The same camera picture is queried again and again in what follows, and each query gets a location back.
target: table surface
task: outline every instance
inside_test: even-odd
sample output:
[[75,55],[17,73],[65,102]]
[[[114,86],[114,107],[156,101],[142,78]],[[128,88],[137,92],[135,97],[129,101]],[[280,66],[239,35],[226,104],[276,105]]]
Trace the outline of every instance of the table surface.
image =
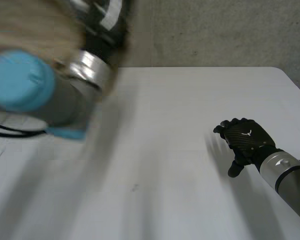
[[[0,139],[0,240],[300,240],[213,128],[256,120],[300,159],[300,90],[272,67],[124,68],[85,142]],[[2,116],[12,127],[37,127]]]

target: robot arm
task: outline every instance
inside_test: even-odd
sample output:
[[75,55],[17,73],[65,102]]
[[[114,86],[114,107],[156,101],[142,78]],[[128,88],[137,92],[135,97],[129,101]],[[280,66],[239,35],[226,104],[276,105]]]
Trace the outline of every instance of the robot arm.
[[62,73],[21,50],[0,54],[0,112],[45,121],[47,133],[82,139],[125,45],[131,0],[59,0],[84,29],[85,43]]
[[228,171],[237,177],[244,166],[256,166],[263,179],[300,216],[300,161],[276,148],[268,133],[254,120],[234,118],[214,130],[225,139],[235,154]]
[[260,175],[300,216],[300,161],[285,151],[268,156]]

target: blurred robot arm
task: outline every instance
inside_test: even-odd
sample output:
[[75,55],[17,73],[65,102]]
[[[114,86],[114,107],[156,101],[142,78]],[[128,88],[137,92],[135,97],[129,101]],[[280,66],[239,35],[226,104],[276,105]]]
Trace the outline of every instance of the blurred robot arm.
[[97,100],[116,77],[132,1],[57,3],[81,27],[81,48],[60,71],[22,49],[0,52],[0,111],[41,119],[55,136],[82,139]]

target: silver metal ring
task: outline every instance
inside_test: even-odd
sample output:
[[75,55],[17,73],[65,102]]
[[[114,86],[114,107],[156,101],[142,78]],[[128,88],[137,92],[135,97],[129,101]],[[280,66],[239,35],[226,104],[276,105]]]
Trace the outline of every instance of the silver metal ring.
[[110,79],[111,68],[98,56],[87,51],[81,51],[70,63],[69,74],[103,90]]

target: robotic hand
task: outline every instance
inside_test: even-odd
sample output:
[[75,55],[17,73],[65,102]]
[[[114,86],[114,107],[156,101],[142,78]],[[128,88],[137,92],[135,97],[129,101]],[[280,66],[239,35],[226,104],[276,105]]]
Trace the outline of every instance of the robotic hand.
[[300,216],[299,160],[276,148],[273,139],[254,120],[225,120],[213,132],[220,134],[235,154],[228,171],[230,177],[237,177],[247,165],[255,165],[266,182]]
[[231,178],[237,177],[244,167],[250,164],[254,164],[260,171],[264,159],[282,151],[276,149],[276,144],[269,134],[254,120],[225,120],[213,132],[220,134],[235,154],[228,171]]

